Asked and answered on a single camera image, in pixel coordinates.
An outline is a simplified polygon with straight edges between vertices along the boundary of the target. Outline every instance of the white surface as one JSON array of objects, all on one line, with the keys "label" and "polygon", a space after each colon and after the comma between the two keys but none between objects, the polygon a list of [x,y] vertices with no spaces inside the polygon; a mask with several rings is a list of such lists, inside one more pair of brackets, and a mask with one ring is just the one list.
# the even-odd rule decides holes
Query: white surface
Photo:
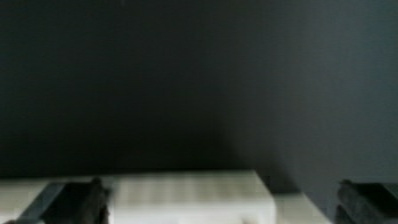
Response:
[{"label": "white surface", "polygon": [[14,219],[41,190],[48,181],[2,181],[0,182],[0,223]]},{"label": "white surface", "polygon": [[277,204],[277,224],[332,224],[304,194],[274,197]]},{"label": "white surface", "polygon": [[275,203],[254,172],[169,174],[117,180],[110,214],[112,224],[266,224]]},{"label": "white surface", "polygon": [[[144,224],[258,224],[258,220],[274,224],[266,221],[272,212],[277,213],[277,224],[330,223],[306,195],[279,195],[272,203],[268,190],[252,172],[101,178],[115,188],[112,224],[137,223],[131,219]],[[89,181],[91,177],[0,181],[0,223],[19,216],[46,183],[71,180]]]}]

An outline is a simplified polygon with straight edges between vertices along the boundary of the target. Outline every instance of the dark gray wall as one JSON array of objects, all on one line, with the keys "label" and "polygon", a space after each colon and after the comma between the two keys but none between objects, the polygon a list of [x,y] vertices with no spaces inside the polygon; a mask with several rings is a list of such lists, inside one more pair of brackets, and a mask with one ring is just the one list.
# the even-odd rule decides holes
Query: dark gray wall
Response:
[{"label": "dark gray wall", "polygon": [[0,2],[0,176],[234,167],[201,10]]},{"label": "dark gray wall", "polygon": [[398,3],[242,5],[227,138],[270,185],[298,187],[332,217],[343,178],[398,182]]},{"label": "dark gray wall", "polygon": [[0,175],[252,167],[332,216],[398,181],[396,1],[124,2],[0,3]]}]

